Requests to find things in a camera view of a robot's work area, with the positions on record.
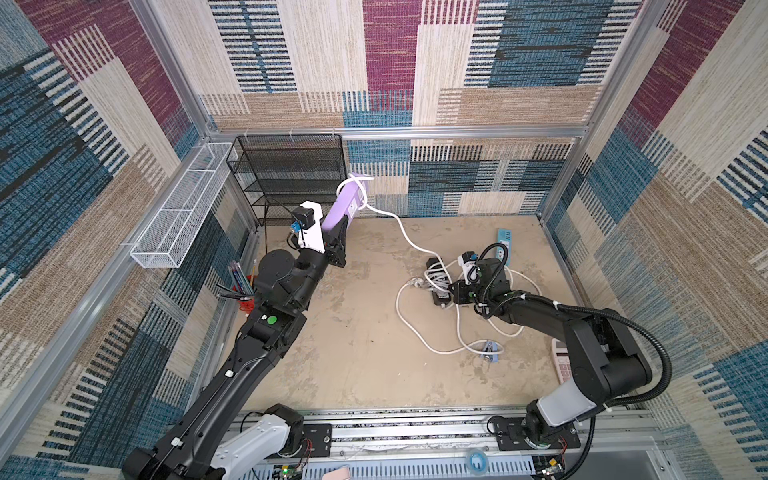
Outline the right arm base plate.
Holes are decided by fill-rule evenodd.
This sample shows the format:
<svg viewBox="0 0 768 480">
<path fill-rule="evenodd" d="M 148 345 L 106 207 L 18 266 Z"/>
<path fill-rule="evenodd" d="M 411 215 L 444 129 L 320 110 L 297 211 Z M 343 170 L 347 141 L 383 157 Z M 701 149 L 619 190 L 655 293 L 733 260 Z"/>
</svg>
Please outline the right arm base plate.
<svg viewBox="0 0 768 480">
<path fill-rule="evenodd" d="M 486 422 L 487 432 L 495 438 L 500 451 L 579 449 L 582 442 L 572 423 L 558 427 L 533 417 L 494 415 Z"/>
</svg>

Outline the teal power strip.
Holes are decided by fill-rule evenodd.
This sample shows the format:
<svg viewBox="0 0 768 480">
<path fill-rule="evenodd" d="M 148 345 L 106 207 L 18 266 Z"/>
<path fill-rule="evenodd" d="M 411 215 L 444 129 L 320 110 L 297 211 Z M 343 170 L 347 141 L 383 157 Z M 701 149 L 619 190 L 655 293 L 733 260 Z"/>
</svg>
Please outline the teal power strip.
<svg viewBox="0 0 768 480">
<path fill-rule="evenodd" d="M 508 253 L 512 251 L 512 234 L 510 230 L 500 228 L 497 232 L 497 241 L 506 247 Z"/>
</svg>

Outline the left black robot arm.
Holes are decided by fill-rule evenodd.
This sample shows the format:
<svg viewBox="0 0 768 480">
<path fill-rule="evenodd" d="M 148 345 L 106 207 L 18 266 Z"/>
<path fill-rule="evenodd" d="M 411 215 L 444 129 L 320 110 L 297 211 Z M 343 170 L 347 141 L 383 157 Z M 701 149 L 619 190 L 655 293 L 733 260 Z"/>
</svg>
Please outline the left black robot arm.
<svg viewBox="0 0 768 480">
<path fill-rule="evenodd" d="M 220 370 L 183 417 L 151 449 L 137 448 L 122 466 L 127 479 L 239 479 L 273 455 L 295 455 L 304 419 L 276 404 L 256 425 L 224 438 L 259 383 L 285 356 L 306 323 L 311 297 L 328 266 L 346 264 L 342 217 L 323 230 L 323 252 L 284 249 L 265 254 L 254 280 L 254 308 Z"/>
</svg>

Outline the purple power strip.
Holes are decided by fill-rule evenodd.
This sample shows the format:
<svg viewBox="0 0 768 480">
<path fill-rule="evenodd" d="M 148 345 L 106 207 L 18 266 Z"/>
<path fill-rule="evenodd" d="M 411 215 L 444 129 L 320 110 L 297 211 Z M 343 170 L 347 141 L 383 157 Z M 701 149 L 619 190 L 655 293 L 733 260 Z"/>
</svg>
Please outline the purple power strip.
<svg viewBox="0 0 768 480">
<path fill-rule="evenodd" d="M 337 186 L 337 198 L 321 224 L 325 243 L 330 241 L 331 231 L 336 226 L 340 225 L 344 219 L 351 222 L 368 203 L 367 183 L 369 180 L 371 177 L 350 173 L 349 177 Z"/>
</svg>

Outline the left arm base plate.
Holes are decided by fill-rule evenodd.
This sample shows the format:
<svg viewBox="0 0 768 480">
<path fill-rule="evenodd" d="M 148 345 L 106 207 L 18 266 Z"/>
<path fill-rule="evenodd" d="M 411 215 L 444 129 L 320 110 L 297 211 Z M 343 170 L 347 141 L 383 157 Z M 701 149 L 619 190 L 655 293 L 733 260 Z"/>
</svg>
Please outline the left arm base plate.
<svg viewBox="0 0 768 480">
<path fill-rule="evenodd" d="M 310 423 L 303 427 L 300 449 L 294 447 L 286 454 L 278 453 L 269 455 L 267 460 L 292 460 L 300 458 L 328 458 L 331 455 L 331 442 L 333 439 L 333 426 L 330 423 Z"/>
</svg>

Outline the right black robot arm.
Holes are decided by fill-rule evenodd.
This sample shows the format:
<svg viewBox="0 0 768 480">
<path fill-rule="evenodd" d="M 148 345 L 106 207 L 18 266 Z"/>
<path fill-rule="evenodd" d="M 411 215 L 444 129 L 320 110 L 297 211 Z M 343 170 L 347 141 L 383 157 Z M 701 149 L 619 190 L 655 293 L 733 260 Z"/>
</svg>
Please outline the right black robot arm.
<svg viewBox="0 0 768 480">
<path fill-rule="evenodd" d="M 481 259 L 469 280 L 449 286 L 451 297 L 487 318 L 544 333 L 567 348 L 571 378 L 526 407 L 521 434 L 533 448 L 547 448 L 576 420 L 591 418 L 619 397 L 651 383 L 653 373 L 630 327 L 616 312 L 559 303 L 513 290 L 501 261 Z"/>
</svg>

